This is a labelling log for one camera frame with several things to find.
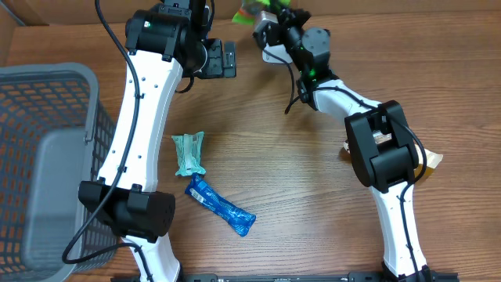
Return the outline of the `grey plastic mesh basket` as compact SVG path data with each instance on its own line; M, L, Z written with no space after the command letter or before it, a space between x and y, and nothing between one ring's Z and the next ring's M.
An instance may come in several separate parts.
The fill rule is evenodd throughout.
M80 63L1 70L1 278L63 281L105 265L117 238L77 197L115 125Z

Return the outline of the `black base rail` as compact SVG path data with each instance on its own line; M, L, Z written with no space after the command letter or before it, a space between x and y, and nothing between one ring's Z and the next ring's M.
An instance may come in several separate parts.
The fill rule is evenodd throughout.
M386 281L417 281L411 277L394 278L384 272L350 272L337 275L305 275L305 276L217 276L216 274L186 274L185 282L386 282ZM436 273L427 270L420 274L420 282L459 282L457 273Z

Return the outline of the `green snack bag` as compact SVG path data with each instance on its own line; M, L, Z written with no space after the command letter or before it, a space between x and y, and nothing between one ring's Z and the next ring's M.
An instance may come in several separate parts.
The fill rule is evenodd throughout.
M242 5L232 18L235 24L254 25L258 18L265 18L261 15L262 11L269 11L271 0L243 0ZM271 13L268 18L277 22L276 16Z

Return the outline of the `blue snack packet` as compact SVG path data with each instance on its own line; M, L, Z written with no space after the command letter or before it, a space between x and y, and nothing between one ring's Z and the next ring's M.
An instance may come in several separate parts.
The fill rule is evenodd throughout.
M199 174L192 175L185 194L224 219L241 237L248 235L257 218L220 196Z

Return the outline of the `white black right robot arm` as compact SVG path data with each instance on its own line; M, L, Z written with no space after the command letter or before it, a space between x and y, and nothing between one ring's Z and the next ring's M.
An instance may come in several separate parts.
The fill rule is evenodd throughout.
M409 128L402 106L366 99L350 90L330 68L330 32L304 29L310 13L272 1L274 18L258 38L283 45L299 71L290 101L300 100L344 122L351 165L376 201L384 239L384 279L432 281L416 231L413 189L427 165L424 146Z

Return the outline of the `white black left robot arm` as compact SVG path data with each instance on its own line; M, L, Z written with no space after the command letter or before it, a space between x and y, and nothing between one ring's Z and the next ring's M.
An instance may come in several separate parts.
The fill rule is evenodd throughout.
M126 60L124 98L109 153L78 199L91 220L129 248L142 281L180 281L168 231L175 197L157 189L157 164L171 100L183 78L232 78L233 43L209 37L214 3L162 1L138 10L118 46Z

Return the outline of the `white barcode scanner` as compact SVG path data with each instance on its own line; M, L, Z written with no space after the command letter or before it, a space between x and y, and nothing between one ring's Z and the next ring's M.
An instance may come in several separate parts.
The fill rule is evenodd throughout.
M293 60L287 53L284 45L270 46L267 44L262 51L262 59L266 63L282 63L283 60L287 63L293 63Z

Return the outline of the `beige brown nut snack bag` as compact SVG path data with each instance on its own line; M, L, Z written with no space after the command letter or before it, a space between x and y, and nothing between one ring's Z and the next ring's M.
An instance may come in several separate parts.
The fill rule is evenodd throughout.
M424 160L423 160L422 152L420 151L420 148L417 144L415 145L415 148L416 148L416 152L418 154L419 164L418 164L418 167L414 170L414 175L418 176L423 168ZM426 169L425 169L425 173L422 177L422 180L425 180L431 174L433 174L434 171L436 170L436 168L439 166L439 164L443 160L442 154L437 154L437 153L432 152L428 149L425 149L424 152L425 152L427 164L426 164ZM348 163L351 163L350 150L349 150L349 145L348 145L347 141L344 142L343 148L340 151L340 155L341 155L342 160L347 161Z

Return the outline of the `light teal snack packet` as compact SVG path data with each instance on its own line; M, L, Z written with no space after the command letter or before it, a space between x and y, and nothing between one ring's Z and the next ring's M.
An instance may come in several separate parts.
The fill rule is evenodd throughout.
M175 143L178 162L178 171L175 174L177 176L205 175L206 170L201 165L204 132L197 132L193 135L183 134L171 138Z

